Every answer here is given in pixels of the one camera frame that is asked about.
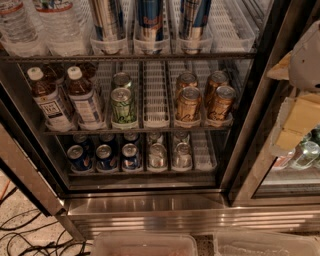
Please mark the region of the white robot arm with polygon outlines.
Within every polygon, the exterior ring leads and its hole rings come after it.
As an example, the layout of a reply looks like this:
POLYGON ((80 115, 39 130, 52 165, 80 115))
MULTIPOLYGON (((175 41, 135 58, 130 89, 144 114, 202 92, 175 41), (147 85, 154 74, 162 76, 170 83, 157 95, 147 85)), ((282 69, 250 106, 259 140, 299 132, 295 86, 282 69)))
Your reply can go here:
POLYGON ((320 20, 267 72, 267 77, 287 80, 302 91, 320 92, 320 20))

